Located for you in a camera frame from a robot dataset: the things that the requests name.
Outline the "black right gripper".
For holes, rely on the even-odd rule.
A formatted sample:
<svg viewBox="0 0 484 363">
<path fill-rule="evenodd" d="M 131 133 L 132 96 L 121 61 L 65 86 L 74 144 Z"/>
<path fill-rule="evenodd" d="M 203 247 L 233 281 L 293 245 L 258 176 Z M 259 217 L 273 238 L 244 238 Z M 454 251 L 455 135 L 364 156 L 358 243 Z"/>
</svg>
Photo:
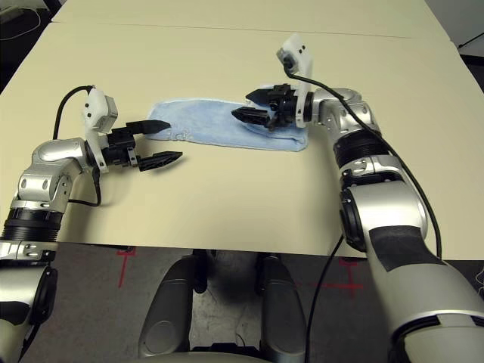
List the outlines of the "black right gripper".
<svg viewBox="0 0 484 363">
<path fill-rule="evenodd" d="M 254 107 L 239 107 L 231 115 L 243 123 L 263 126 L 270 131 L 288 127 L 295 123 L 297 96 L 289 84 L 275 85 L 273 88 L 258 88 L 245 96 L 257 105 L 268 105 L 274 112 L 270 116 L 267 110 Z"/>
</svg>

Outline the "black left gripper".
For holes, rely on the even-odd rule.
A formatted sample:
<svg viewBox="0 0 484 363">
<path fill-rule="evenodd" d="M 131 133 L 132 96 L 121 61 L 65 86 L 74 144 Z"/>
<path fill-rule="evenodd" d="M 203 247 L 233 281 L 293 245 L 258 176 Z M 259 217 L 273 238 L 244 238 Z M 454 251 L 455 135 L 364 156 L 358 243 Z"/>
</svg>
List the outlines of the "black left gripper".
<svg viewBox="0 0 484 363">
<path fill-rule="evenodd" d="M 150 157 L 140 158 L 135 154 L 137 134 L 156 134 L 169 129 L 170 124 L 162 120 L 148 119 L 126 123 L 107 134 L 107 146 L 101 150 L 106 166 L 138 166 L 140 172 L 164 167 L 179 159 L 183 153 L 163 151 Z"/>
</svg>

